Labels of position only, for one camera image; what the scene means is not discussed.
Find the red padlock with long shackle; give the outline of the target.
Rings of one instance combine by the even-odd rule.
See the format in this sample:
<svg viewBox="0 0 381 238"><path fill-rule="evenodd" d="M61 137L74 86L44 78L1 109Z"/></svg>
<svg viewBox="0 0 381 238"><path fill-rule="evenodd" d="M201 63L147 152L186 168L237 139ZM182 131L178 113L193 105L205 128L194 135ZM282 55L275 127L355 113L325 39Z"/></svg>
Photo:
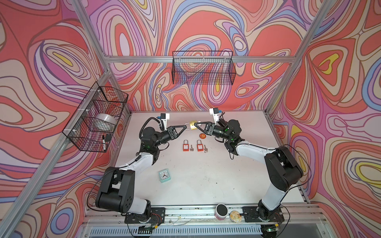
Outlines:
<svg viewBox="0 0 381 238"><path fill-rule="evenodd" d="M204 151L204 146L203 146L203 143L200 139L197 140L196 145L197 145L197 151L198 152Z"/></svg>

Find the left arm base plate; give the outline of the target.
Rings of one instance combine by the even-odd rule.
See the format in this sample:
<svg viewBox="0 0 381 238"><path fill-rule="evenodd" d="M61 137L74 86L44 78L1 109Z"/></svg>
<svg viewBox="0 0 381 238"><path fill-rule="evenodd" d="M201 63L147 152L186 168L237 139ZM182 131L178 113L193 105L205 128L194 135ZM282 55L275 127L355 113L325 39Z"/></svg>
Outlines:
<svg viewBox="0 0 381 238"><path fill-rule="evenodd" d="M146 209L143 214L128 213L125 216L125 224L161 224L165 222L165 207L153 207Z"/></svg>

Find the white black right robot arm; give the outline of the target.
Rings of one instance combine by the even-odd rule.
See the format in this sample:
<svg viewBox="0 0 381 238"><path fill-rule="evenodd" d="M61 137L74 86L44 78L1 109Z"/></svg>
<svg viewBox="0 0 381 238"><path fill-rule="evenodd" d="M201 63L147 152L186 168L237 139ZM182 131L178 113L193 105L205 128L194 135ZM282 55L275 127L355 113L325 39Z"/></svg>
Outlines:
<svg viewBox="0 0 381 238"><path fill-rule="evenodd" d="M206 135L224 140L225 148L235 156L244 156L265 164L270 186L265 196L258 203L258 213L267 220L277 208L290 187L304 175L300 165L285 146L267 148L249 143L240 137L242 132L237 120L218 123L199 122L194 126Z"/></svg>

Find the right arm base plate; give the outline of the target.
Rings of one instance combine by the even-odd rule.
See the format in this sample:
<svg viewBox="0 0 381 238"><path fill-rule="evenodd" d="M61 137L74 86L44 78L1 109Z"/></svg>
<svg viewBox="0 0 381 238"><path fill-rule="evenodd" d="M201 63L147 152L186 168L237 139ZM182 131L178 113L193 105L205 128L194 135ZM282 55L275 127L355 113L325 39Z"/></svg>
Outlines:
<svg viewBox="0 0 381 238"><path fill-rule="evenodd" d="M283 223L285 221L281 207L278 206L275 210L268 210L264 206L244 206L240 214L245 219L245 222L274 222Z"/></svg>

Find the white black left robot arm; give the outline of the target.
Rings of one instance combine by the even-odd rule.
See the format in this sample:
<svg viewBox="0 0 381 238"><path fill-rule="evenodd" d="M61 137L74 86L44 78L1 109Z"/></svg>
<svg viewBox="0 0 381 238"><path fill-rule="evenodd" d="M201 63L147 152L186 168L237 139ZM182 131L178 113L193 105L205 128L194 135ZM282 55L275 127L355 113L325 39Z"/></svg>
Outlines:
<svg viewBox="0 0 381 238"><path fill-rule="evenodd" d="M186 125L165 127L163 119L150 117L139 132L140 150L132 161L120 167L109 167L100 179L95 206L121 214L142 215L148 219L151 214L149 200L135 196L136 176L151 167L159 158L159 146L176 140Z"/></svg>

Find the red small padlock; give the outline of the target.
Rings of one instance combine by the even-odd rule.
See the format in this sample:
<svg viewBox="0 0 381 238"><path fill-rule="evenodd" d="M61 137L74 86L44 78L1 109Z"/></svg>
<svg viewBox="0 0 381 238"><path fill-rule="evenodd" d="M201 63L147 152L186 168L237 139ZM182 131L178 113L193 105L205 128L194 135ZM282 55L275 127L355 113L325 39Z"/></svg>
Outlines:
<svg viewBox="0 0 381 238"><path fill-rule="evenodd" d="M190 150L189 142L187 139L183 141L183 151L188 152Z"/></svg>

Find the brass padlock shackle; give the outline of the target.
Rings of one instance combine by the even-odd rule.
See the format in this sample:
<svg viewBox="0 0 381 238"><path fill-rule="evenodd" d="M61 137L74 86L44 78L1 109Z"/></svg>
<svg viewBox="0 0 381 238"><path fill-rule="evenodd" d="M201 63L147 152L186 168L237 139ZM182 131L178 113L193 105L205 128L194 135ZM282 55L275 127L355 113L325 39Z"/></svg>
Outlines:
<svg viewBox="0 0 381 238"><path fill-rule="evenodd" d="M195 126L197 124L197 121L191 121L189 123L185 123L186 130L191 131L191 130L197 130L197 127Z"/></svg>

